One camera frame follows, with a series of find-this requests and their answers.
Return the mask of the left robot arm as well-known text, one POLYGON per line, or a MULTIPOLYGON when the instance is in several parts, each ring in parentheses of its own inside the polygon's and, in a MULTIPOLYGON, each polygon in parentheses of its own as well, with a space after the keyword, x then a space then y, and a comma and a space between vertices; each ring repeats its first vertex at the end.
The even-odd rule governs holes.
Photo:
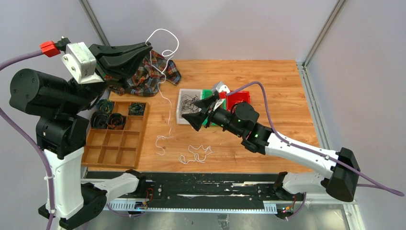
POLYGON ((29 58, 61 55, 72 78, 65 80, 34 69, 22 69, 10 83, 11 107, 39 117, 36 140, 29 139, 43 160, 48 185, 41 216, 59 227, 73 230, 96 218, 112 200, 125 194, 141 198, 147 184, 143 174, 127 170, 99 183, 81 182, 81 159, 86 144, 88 119, 79 113, 95 105, 110 86, 132 77, 152 50, 149 42, 127 46, 85 45, 68 38, 47 41, 40 50, 15 57, 2 68, 29 58))

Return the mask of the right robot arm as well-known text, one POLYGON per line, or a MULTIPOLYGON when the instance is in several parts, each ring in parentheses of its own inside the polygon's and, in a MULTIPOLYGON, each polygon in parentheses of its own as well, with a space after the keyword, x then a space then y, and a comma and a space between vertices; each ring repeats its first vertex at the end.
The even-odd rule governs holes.
POLYGON ((247 102, 237 103, 231 111, 216 107, 218 95, 197 100, 198 112, 182 114, 196 131, 211 123, 242 139, 245 149, 263 155, 277 156, 311 168, 310 173, 281 172, 274 184, 274 194, 285 200, 292 194, 325 191, 331 197, 352 202, 360 168, 353 151, 321 149, 288 138, 258 122, 259 113, 247 102))

